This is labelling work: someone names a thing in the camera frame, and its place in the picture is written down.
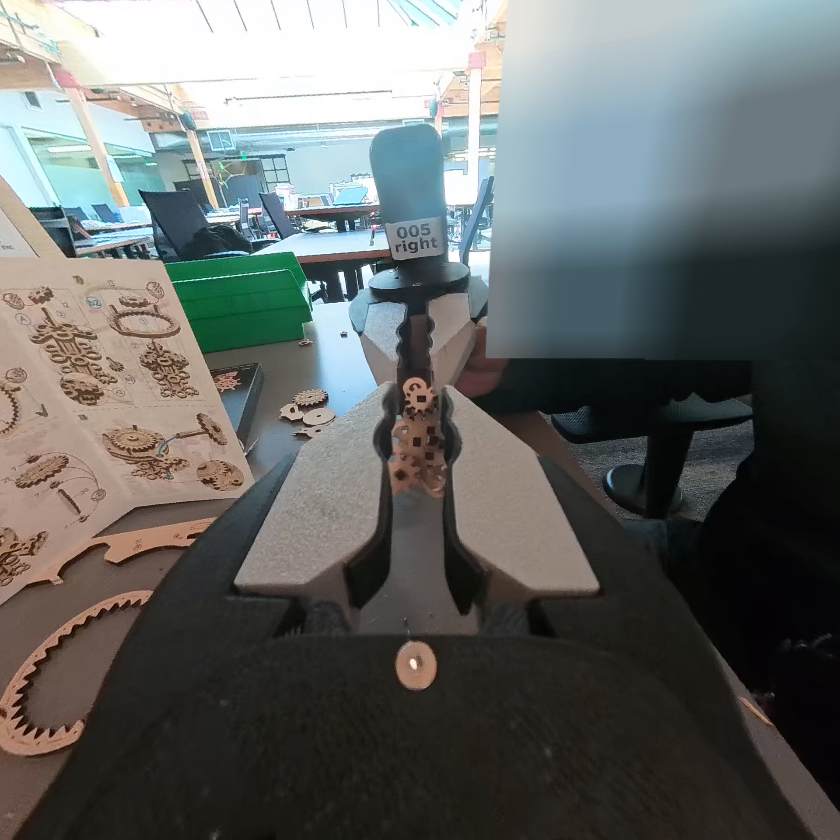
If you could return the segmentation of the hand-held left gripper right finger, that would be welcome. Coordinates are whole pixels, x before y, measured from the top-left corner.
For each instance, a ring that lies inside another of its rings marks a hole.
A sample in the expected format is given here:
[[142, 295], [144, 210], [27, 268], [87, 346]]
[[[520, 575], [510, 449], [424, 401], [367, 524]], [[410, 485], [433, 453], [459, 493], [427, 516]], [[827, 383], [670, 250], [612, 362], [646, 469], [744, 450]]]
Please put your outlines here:
[[443, 433], [444, 572], [458, 612], [598, 595], [538, 454], [451, 385]]

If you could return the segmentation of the paper instruction booklet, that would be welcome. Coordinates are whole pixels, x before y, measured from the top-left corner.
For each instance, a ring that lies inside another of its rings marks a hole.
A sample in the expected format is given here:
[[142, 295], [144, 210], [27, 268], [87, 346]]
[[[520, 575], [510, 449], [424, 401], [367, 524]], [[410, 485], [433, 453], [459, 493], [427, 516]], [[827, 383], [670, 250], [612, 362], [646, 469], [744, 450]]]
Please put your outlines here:
[[46, 240], [2, 181], [2, 603], [136, 508], [254, 483], [162, 263]]

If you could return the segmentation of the person's right hand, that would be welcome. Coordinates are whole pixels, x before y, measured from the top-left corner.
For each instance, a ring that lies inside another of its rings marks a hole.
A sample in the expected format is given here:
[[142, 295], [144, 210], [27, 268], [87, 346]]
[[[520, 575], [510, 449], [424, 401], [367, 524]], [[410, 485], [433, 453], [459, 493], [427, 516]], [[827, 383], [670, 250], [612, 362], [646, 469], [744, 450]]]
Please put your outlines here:
[[511, 367], [511, 360], [473, 355], [467, 360], [454, 388], [472, 400], [486, 397], [506, 388]]

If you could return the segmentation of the wooden disc with arms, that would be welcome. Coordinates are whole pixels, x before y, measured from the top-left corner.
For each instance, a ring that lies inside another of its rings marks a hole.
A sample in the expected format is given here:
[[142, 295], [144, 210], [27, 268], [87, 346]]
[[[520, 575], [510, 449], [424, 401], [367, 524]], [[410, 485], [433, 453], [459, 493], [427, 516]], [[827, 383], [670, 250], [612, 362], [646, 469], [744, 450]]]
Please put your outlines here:
[[328, 407], [317, 407], [303, 413], [299, 417], [293, 435], [297, 438], [314, 439], [322, 434], [336, 418], [335, 412]]

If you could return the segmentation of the black product box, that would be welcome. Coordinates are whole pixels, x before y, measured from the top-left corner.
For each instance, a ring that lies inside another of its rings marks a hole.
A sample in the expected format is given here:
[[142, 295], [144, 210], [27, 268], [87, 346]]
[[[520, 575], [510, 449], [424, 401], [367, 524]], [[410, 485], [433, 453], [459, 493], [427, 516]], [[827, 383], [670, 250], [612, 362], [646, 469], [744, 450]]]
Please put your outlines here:
[[259, 363], [210, 369], [220, 400], [242, 445], [249, 439], [265, 374]]

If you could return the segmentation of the brown wooden table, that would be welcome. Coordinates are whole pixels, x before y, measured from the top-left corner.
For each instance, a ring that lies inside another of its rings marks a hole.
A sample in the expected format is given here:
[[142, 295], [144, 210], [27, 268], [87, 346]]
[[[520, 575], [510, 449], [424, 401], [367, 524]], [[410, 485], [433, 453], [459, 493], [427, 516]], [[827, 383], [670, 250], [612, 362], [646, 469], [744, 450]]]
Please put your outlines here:
[[374, 228], [294, 234], [260, 250], [257, 256], [293, 254], [307, 277], [324, 284], [328, 302], [355, 298], [363, 266], [391, 259], [385, 233]]

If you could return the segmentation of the black office chair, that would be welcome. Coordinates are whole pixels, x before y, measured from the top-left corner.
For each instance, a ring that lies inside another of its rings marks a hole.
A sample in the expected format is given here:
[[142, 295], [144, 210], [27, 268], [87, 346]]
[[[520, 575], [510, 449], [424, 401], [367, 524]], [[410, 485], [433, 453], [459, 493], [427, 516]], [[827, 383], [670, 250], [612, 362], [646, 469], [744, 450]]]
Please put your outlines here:
[[283, 202], [277, 194], [274, 192], [260, 193], [259, 197], [264, 213], [268, 216], [279, 239], [286, 239], [300, 233], [299, 228], [287, 215]]
[[189, 192], [139, 191], [150, 212], [154, 245], [164, 263], [204, 258], [207, 218]]

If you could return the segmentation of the green plastic bin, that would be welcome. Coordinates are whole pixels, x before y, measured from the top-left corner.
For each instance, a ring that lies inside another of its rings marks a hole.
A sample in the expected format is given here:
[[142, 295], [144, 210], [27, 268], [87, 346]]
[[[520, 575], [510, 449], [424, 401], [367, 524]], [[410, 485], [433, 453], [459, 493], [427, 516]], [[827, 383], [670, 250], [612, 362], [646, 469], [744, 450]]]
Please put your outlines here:
[[166, 264], [202, 352], [302, 340], [312, 297], [289, 252]]

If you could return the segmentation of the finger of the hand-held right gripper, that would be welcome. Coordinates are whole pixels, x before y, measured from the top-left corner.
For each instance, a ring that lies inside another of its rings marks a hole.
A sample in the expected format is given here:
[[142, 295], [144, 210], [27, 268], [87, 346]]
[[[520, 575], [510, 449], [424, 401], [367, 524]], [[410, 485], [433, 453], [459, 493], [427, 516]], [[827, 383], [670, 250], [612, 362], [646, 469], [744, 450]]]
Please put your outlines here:
[[419, 370], [409, 312], [405, 303], [394, 301], [374, 302], [367, 308], [363, 352], [378, 385], [392, 382], [404, 387]]
[[418, 322], [418, 369], [434, 391], [457, 382], [475, 340], [468, 293], [448, 293], [425, 302]]

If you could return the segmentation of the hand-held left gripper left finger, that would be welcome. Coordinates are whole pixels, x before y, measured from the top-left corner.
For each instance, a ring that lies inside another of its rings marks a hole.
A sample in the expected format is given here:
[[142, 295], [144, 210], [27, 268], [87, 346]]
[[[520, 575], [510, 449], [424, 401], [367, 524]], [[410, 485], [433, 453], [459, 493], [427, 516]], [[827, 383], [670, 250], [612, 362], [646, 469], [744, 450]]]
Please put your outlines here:
[[301, 446], [234, 579], [238, 592], [360, 610], [382, 588], [399, 406], [397, 384], [384, 383]]

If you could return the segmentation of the wooden offcut sheet curved cutout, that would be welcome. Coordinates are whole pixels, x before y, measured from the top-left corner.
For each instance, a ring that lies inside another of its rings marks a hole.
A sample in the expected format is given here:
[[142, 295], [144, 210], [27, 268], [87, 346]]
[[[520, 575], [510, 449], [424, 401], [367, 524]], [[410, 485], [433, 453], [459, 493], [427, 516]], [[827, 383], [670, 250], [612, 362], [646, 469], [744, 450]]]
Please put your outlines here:
[[203, 518], [94, 537], [77, 549], [60, 553], [43, 570], [25, 576], [21, 587], [45, 582], [60, 585], [65, 567], [94, 549], [104, 549], [103, 559], [111, 564], [120, 564], [157, 550], [186, 549], [215, 521], [216, 518]]

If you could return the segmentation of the dark bag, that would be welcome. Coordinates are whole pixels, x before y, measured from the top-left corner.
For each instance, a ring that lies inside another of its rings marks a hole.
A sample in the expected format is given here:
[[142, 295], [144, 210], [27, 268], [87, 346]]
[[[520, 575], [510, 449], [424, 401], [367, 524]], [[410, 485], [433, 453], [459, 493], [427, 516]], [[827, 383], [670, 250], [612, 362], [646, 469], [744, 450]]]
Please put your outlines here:
[[255, 252], [254, 246], [235, 227], [225, 224], [202, 227], [184, 247], [184, 260], [199, 260], [228, 256], [246, 256]]

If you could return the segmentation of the person's right forearm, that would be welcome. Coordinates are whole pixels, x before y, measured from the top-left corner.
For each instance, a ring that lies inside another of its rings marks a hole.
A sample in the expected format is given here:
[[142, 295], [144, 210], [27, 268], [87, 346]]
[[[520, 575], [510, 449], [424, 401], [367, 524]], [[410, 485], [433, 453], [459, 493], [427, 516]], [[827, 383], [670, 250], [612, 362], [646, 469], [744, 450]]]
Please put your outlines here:
[[512, 360], [481, 399], [493, 413], [574, 412], [583, 406], [658, 406], [692, 394], [708, 403], [751, 392], [745, 361]]

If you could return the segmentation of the grey office chair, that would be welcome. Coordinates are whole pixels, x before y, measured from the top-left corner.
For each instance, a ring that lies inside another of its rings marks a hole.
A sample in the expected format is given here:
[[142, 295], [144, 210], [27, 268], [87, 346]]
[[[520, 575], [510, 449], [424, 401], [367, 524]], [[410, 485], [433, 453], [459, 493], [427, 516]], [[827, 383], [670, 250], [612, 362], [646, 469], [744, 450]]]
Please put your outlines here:
[[739, 399], [707, 402], [690, 395], [679, 402], [623, 413], [584, 406], [554, 414], [550, 420], [565, 440], [577, 445], [646, 438], [643, 464], [609, 470], [602, 485], [618, 507], [646, 519], [663, 519], [684, 505], [679, 479], [694, 434], [738, 426], [752, 418], [751, 405]]

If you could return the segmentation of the wooden ring cluster shaft assembly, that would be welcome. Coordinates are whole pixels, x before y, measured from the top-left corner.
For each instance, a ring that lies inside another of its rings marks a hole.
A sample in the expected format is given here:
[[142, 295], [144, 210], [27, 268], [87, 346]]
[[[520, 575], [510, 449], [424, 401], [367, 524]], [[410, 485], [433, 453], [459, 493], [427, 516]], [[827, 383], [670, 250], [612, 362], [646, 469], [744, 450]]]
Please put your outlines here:
[[392, 427], [388, 461], [394, 495], [418, 490], [433, 499], [445, 496], [448, 468], [438, 395], [420, 377], [403, 384], [404, 403]]

